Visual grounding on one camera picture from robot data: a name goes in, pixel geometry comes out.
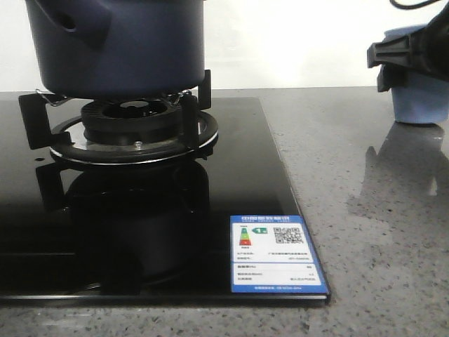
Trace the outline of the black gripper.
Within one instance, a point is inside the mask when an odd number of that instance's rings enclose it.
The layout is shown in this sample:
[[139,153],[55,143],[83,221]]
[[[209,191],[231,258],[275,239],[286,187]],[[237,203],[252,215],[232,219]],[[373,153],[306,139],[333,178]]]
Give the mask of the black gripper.
[[448,81],[448,7],[409,36],[386,37],[372,43],[367,50],[367,66],[378,65],[382,65],[377,76],[378,92],[398,86],[398,70],[391,65]]

